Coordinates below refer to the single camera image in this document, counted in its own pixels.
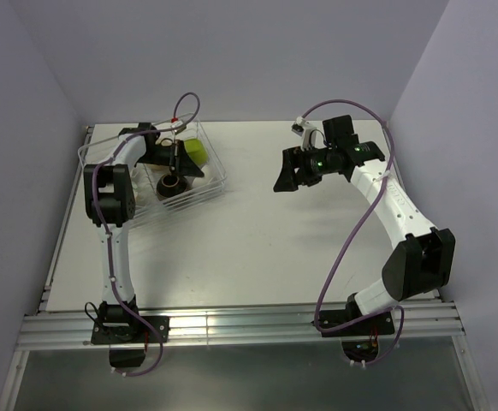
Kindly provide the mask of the green and white bowl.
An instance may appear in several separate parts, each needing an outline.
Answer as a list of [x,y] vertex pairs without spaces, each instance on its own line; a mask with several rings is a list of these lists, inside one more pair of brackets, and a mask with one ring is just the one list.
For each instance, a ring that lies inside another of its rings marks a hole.
[[197,138],[184,140],[184,147],[189,158],[198,166],[204,166],[209,159],[207,150],[203,142]]

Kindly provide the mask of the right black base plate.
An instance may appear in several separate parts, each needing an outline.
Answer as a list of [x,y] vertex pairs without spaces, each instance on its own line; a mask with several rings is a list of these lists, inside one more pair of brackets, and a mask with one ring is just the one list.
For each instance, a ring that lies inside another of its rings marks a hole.
[[325,329],[320,334],[328,337],[364,337],[389,336],[395,333],[394,321],[390,312],[363,319],[353,325],[347,325],[351,319],[346,309],[322,310],[319,313],[319,325]]

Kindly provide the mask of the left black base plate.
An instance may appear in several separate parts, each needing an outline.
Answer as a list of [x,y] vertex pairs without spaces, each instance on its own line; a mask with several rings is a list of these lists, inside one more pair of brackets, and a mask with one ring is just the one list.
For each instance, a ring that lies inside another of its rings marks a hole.
[[118,345],[118,344],[143,344],[143,343],[166,343],[169,335],[168,316],[144,316],[143,319],[149,323],[160,335],[159,340],[151,329],[138,320],[132,324],[126,322],[105,322],[103,326],[95,326],[92,331],[91,345]]

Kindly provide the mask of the small scalloped floral dish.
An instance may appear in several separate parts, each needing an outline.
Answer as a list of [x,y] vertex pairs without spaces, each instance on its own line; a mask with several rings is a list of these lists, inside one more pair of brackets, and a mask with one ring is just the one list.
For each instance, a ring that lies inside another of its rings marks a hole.
[[204,175],[202,177],[194,177],[192,181],[192,189],[205,187],[215,181],[215,172],[209,165],[204,166],[202,169]]

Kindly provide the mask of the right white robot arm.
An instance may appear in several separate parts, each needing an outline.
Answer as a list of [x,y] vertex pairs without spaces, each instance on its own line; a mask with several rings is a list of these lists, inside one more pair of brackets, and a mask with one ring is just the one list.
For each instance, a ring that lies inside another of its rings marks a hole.
[[298,117],[293,132],[300,146],[283,150],[282,168],[274,186],[277,193],[318,184],[324,176],[344,176],[368,201],[392,244],[379,280],[349,297],[343,320],[335,324],[319,319],[323,333],[345,329],[362,334],[399,302],[448,284],[454,259],[455,237],[438,229],[410,200],[398,180],[389,174],[389,158],[373,141],[362,142],[350,116],[323,121],[324,146],[315,146],[318,130]]

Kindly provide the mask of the tan wooden bowl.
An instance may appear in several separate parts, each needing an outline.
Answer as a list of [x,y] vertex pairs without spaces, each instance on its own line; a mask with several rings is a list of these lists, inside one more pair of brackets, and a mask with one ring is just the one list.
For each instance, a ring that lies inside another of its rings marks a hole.
[[171,139],[170,137],[160,137],[157,142],[156,142],[156,145],[157,146],[172,146],[174,144],[174,140]]

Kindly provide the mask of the dark brown glazed bowl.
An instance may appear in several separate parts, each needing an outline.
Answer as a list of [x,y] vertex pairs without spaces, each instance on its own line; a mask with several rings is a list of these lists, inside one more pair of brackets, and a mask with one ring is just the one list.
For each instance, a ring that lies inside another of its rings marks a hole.
[[160,200],[173,198],[185,193],[189,189],[189,183],[185,176],[166,174],[160,177],[156,185],[157,197]]

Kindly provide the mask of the aluminium rail frame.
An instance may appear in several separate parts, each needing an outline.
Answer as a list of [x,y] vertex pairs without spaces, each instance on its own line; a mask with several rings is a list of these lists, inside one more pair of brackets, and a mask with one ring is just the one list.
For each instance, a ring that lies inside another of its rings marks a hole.
[[[404,338],[450,337],[474,410],[488,410],[457,307],[439,299],[408,301],[403,305]],[[218,346],[258,343],[310,343],[320,339],[311,326],[310,305],[170,309],[169,345]],[[9,371],[0,396],[0,410],[12,410],[28,356],[33,351],[90,348],[92,321],[83,312],[41,312],[21,323]]]

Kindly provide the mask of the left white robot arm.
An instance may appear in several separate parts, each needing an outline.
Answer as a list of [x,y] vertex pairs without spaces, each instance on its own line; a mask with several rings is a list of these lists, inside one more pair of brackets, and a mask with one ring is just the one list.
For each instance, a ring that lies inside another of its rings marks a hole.
[[83,167],[86,215],[95,225],[103,251],[104,291],[95,325],[123,342],[139,337],[146,324],[139,316],[130,276],[128,237],[136,199],[131,177],[138,164],[167,169],[157,191],[165,199],[188,190],[189,178],[204,178],[208,154],[197,138],[179,140],[186,126],[173,122],[163,137],[151,123],[123,128],[103,160]]

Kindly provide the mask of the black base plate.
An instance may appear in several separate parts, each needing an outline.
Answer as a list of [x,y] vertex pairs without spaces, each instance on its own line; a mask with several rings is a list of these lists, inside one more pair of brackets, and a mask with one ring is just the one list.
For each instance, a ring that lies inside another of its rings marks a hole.
[[364,337],[389,336],[395,333],[394,321],[390,312],[363,319],[353,325],[347,325],[351,319],[346,309],[322,310],[319,313],[319,325],[325,329],[320,334],[328,337]]
[[103,326],[95,326],[92,331],[91,345],[118,345],[118,344],[143,344],[143,343],[166,343],[169,335],[168,316],[144,316],[143,319],[149,323],[160,335],[159,340],[151,329],[138,320],[132,324],[126,322],[105,322]]

